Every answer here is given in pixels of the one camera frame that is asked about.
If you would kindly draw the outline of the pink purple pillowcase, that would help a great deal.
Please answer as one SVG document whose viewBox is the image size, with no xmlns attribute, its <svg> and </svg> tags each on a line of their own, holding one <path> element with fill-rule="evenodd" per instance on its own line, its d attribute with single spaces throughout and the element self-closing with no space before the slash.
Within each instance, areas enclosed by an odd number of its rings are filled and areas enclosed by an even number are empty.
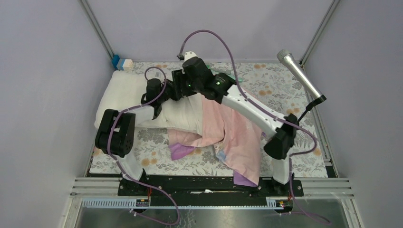
<svg viewBox="0 0 403 228">
<path fill-rule="evenodd" d="M 201 102 L 201 133 L 168 130 L 171 159 L 178 160 L 196 148 L 212 145 L 215 156 L 233 170 L 236 185 L 256 187 L 259 183 L 262 130 L 235 110 L 207 100 L 200 94 L 191 97 Z"/>
</svg>

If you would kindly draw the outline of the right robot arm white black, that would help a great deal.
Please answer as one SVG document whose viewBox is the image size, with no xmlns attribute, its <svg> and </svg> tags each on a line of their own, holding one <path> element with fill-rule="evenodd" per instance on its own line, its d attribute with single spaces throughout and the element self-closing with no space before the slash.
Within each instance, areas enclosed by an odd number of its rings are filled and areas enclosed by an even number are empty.
<svg viewBox="0 0 403 228">
<path fill-rule="evenodd" d="M 288 151 L 294 145 L 299 127 L 297 118 L 284 116 L 268 108 L 244 91 L 237 78 L 225 73 L 214 75 L 205 62 L 194 52 L 179 54 L 183 61 L 182 70 L 172 72 L 174 91 L 177 97 L 201 95 L 204 125 L 212 120 L 213 108 L 228 110 L 229 121 L 225 126 L 240 127 L 246 118 L 250 125 L 255 124 L 270 136 L 264 151 L 274 160 L 272 183 L 273 191 L 280 196 L 291 190 L 291 162 Z"/>
</svg>

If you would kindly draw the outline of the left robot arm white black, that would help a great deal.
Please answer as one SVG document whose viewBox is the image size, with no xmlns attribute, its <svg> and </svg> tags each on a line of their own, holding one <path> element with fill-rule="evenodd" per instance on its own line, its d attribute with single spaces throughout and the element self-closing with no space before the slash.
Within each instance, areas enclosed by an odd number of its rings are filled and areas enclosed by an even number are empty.
<svg viewBox="0 0 403 228">
<path fill-rule="evenodd" d="M 181 86 L 169 79 L 147 81 L 140 104 L 122 111 L 106 109 L 95 138 L 95 147 L 109 155 L 116 162 L 123 177 L 130 180 L 129 189 L 135 195 L 147 191 L 142 179 L 141 165 L 130 155 L 134 145 L 134 133 L 138 124 L 155 119 L 162 110 L 162 103 L 182 97 Z"/>
</svg>

